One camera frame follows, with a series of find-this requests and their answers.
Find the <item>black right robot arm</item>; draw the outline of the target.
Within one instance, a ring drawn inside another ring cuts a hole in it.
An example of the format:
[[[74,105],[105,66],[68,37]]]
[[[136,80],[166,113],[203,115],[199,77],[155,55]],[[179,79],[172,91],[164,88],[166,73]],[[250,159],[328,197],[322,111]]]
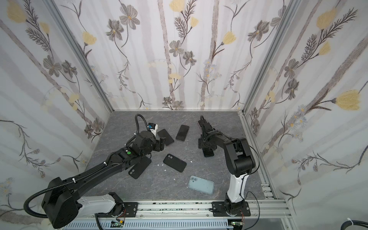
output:
[[[231,174],[229,189],[225,200],[212,202],[210,211],[215,217],[250,216],[245,201],[245,184],[249,176],[256,171],[256,153],[253,153],[246,138],[231,138],[216,130],[203,116],[198,120],[201,136],[198,148],[205,157],[214,156],[214,151],[221,148],[224,151],[225,162]]]

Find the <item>black phone case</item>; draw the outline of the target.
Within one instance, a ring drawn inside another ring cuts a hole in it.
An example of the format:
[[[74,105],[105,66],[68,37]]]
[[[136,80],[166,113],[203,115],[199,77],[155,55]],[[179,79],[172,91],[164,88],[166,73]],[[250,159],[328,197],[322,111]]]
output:
[[[164,158],[163,163],[173,169],[175,169],[176,171],[182,173],[186,166],[187,163],[184,162],[183,160],[177,158],[176,156],[172,155],[172,154],[167,154],[167,156]]]
[[[152,160],[148,157],[143,157],[141,161],[135,164],[132,169],[128,172],[128,174],[134,178],[138,179],[142,173],[147,169],[147,167],[151,164]]]

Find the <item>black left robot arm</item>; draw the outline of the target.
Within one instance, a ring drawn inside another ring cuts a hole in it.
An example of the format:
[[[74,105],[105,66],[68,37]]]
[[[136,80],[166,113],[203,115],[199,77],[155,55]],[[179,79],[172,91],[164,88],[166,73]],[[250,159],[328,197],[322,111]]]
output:
[[[118,218],[127,213],[124,201],[115,192],[101,196],[85,196],[95,186],[133,167],[153,151],[164,150],[164,138],[157,136],[158,125],[144,120],[139,129],[141,114],[135,115],[137,130],[123,148],[110,153],[97,166],[74,177],[53,179],[46,189],[31,195],[24,202],[24,211],[33,217],[48,219],[54,229],[67,226],[76,218],[88,215],[107,215]]]

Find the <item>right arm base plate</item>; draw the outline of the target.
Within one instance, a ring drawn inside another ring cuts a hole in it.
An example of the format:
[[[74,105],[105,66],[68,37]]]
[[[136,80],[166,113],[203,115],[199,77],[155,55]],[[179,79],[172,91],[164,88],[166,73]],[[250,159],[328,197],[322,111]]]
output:
[[[214,217],[250,217],[251,212],[246,201],[231,203],[227,200],[211,203]]]

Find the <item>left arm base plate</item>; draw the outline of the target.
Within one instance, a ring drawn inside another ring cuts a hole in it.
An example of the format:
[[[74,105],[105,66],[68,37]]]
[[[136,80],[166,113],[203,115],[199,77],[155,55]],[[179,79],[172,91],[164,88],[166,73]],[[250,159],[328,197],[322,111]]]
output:
[[[111,211],[107,213],[108,217],[120,218],[134,218],[138,211],[138,202],[123,202],[117,203]]]

